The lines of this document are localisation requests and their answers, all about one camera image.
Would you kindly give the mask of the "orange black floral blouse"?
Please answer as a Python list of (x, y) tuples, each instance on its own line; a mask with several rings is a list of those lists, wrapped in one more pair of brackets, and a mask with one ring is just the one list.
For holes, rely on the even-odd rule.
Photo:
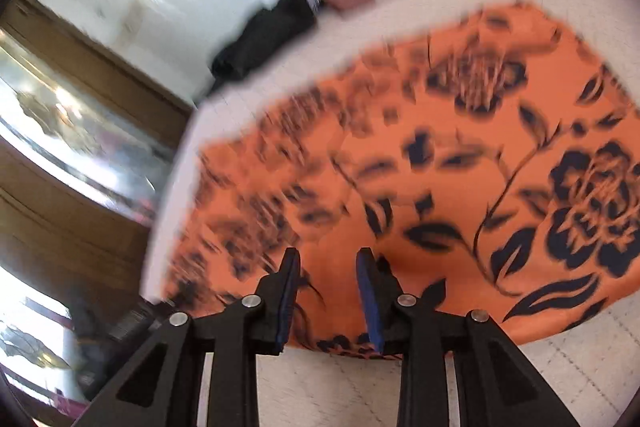
[(297, 347), (372, 357), (363, 247), (407, 293), (484, 309), (518, 343), (639, 287), (638, 107), (532, 4), (364, 51), (196, 162), (164, 293), (220, 312), (294, 247)]

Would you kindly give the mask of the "black clothes pile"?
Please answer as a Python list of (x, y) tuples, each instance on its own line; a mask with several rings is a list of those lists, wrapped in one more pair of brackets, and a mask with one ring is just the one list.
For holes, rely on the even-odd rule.
[(209, 92), (244, 80), (316, 25), (316, 12), (309, 0), (279, 0), (271, 8), (260, 8), (240, 34), (214, 56), (209, 67), (214, 80)]

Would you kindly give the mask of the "stained glass wooden door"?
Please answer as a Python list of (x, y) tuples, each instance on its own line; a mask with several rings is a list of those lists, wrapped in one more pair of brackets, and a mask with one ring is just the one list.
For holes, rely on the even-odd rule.
[(118, 319), (190, 109), (38, 0), (1, 15), (1, 366), (85, 402), (74, 317)]

